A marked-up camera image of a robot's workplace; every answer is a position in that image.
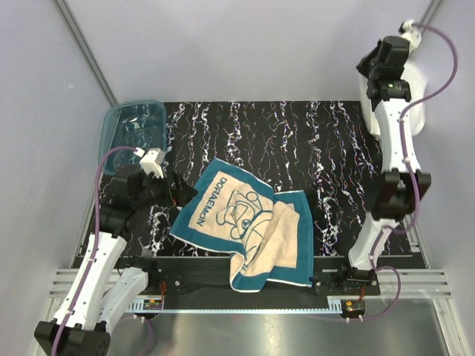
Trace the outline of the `small circuit board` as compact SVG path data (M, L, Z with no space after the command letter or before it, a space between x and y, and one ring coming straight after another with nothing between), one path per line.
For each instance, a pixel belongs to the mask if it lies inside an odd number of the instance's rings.
M348 300L344 304L346 312L363 312L365 308L366 304L363 300Z
M162 310L163 300L158 299L145 299L143 302L143 308L145 310Z

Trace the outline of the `right small circuit board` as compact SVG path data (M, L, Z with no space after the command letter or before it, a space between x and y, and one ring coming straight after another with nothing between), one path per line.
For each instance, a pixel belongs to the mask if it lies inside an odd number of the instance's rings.
M344 304L346 312L363 312L365 308L366 304L363 300L348 300Z

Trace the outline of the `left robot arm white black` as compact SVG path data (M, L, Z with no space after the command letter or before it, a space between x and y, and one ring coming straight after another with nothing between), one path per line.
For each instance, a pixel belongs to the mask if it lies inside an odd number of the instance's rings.
M154 205L177 212L197 190L183 176L157 177L126 165L116 170L109 185L110 201L101 204L94 219L97 231L72 286L50 321L37 324L34 337L47 355L106 355L111 334L121 316L141 293L163 289L157 262L140 255L124 265L118 281L109 278L131 239L134 217Z

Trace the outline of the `aluminium frame rail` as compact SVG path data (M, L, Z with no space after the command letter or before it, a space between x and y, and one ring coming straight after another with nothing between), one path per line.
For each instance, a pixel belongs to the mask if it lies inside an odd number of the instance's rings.
M302 283L284 282L271 276L245 277L241 273L230 278L224 269L164 268L148 278L143 294L154 294L158 283L165 283L168 295L185 295L196 291L217 289L244 293L270 293L291 289L312 290L328 299L349 297L394 297L448 299L451 291L445 274L436 269L383 269L366 271L355 276L339 276L335 270L321 270Z

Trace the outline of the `teal transparent plastic bin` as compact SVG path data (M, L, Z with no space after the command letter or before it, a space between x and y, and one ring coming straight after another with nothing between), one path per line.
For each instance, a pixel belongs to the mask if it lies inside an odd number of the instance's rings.
M113 148L128 146L145 152L160 149L158 162L162 165L167 150L166 119L165 105L153 99L113 106L103 121L98 160Z

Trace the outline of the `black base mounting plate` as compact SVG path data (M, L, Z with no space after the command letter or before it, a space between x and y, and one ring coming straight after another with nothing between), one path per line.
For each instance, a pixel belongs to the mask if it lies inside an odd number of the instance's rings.
M127 267L151 268L167 286L186 293L204 287L228 286L241 293L311 288L318 296L379 296L381 287L373 267L352 267L346 257L310 256L296 268L274 266L270 272L250 276L250 268L238 266L231 257L120 257L116 270Z

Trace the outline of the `teal beige Doraemon towel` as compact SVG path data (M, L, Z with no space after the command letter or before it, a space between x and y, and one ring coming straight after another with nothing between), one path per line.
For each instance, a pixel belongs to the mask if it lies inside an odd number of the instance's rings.
M274 266L296 268L314 256L313 219L304 191L276 192L248 171L215 158L181 208L172 237L226 253L250 276Z

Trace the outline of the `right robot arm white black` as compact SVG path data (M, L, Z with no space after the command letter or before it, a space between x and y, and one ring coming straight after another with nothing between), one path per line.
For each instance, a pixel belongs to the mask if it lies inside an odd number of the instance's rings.
M403 77L409 55L419 43L416 35L386 36L356 67L367 129L379 138L383 159L376 198L333 280L345 294L378 285L376 265L387 238L406 216L416 212L431 184L431 176L422 172L413 148L412 93Z

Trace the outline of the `left small circuit board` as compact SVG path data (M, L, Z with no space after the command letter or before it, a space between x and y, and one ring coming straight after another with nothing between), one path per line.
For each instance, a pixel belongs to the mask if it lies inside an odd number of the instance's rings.
M143 308L145 310L162 310L163 300L158 299L145 299L143 302Z

